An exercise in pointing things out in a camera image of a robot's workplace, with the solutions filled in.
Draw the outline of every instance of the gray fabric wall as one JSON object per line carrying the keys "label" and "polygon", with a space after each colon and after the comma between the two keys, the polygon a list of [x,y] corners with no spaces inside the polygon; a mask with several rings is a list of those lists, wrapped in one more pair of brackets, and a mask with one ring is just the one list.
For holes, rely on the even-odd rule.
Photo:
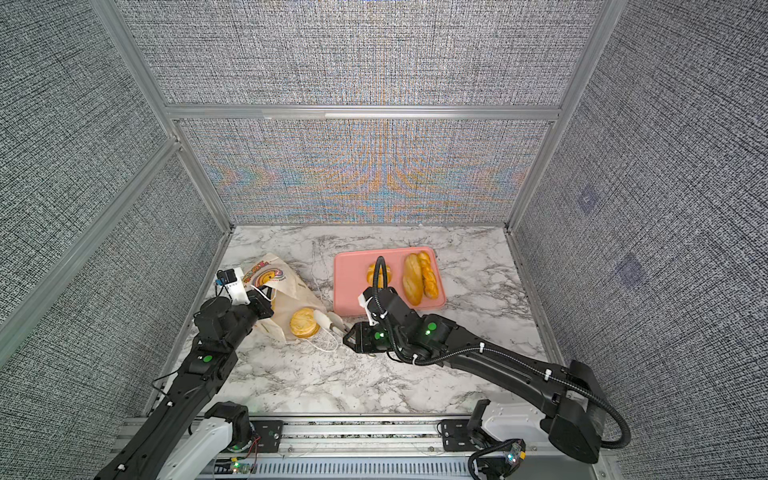
{"label": "gray fabric wall", "polygon": [[601,0],[119,0],[171,103],[559,104]]}
{"label": "gray fabric wall", "polygon": [[[6,2],[0,25],[1,322],[166,136],[87,0]],[[0,478],[93,477],[220,235],[170,159],[0,369]]]}
{"label": "gray fabric wall", "polygon": [[180,123],[233,222],[502,223],[546,121]]}
{"label": "gray fabric wall", "polygon": [[0,323],[165,133],[87,0],[0,5]]}
{"label": "gray fabric wall", "polygon": [[627,479],[768,477],[767,25],[630,1],[516,232]]}
{"label": "gray fabric wall", "polygon": [[0,369],[0,478],[92,478],[108,461],[220,238],[174,156]]}

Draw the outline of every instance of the red wire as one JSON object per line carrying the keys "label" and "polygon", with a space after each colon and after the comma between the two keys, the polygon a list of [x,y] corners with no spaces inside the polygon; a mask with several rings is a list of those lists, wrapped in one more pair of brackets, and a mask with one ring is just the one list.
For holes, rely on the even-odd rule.
{"label": "red wire", "polygon": [[261,440],[261,435],[256,435],[256,438],[253,439],[253,444],[250,446],[252,449],[253,447],[256,447],[256,448],[253,449],[253,464],[251,464],[250,472],[248,473],[253,473],[253,469],[256,468],[256,455],[257,455],[257,450],[259,449],[259,447],[256,444],[259,442],[259,440]]}

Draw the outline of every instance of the metal mounting plate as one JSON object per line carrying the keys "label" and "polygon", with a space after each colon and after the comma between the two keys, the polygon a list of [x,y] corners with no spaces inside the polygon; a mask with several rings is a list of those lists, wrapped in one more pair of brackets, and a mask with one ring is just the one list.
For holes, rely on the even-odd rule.
{"label": "metal mounting plate", "polygon": [[283,439],[283,420],[256,420],[250,423],[253,432],[261,439],[256,444],[257,453],[277,453]]}
{"label": "metal mounting plate", "polygon": [[478,450],[469,439],[466,420],[442,420],[439,424],[442,433],[442,447],[446,452],[475,452]]}

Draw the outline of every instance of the pink tray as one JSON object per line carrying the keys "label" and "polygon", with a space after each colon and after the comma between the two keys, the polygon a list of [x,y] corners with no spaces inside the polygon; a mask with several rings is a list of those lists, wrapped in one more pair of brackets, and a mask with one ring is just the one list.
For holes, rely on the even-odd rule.
{"label": "pink tray", "polygon": [[[411,253],[426,252],[432,262],[432,269],[437,277],[439,295],[431,299],[424,295],[418,306],[413,306],[402,289],[402,267]],[[365,250],[363,252],[345,252],[333,259],[333,311],[339,316],[361,316],[365,310],[357,302],[357,297],[368,288],[368,267],[376,262],[379,255],[384,257],[386,265],[392,271],[389,285],[395,287],[400,298],[408,306],[418,310],[433,310],[445,305],[445,291],[442,288],[440,269],[437,266],[435,251],[429,247],[390,248],[387,250]]]}

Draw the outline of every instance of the bread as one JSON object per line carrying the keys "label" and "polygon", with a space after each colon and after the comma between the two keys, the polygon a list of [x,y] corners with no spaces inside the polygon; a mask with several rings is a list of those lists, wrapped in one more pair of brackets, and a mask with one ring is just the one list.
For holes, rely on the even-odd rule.
{"label": "bread", "polygon": [[315,311],[311,308],[297,310],[290,319],[290,332],[301,338],[308,339],[320,330],[315,321]]}
{"label": "bread", "polygon": [[406,298],[411,305],[417,306],[422,302],[424,280],[422,278],[422,267],[415,253],[411,253],[406,257],[406,262],[402,269],[402,288],[405,290]]}
{"label": "bread", "polygon": [[[368,267],[368,284],[370,286],[373,286],[373,271],[376,268],[375,263],[371,263],[371,266]],[[389,265],[386,267],[386,278],[387,282],[392,281],[392,269],[389,268]],[[384,288],[384,276],[381,272],[379,272],[379,288]]]}
{"label": "bread", "polygon": [[422,278],[424,279],[424,294],[431,299],[437,298],[439,295],[437,276],[432,271],[432,261],[426,252],[419,253],[419,265],[422,268]]}

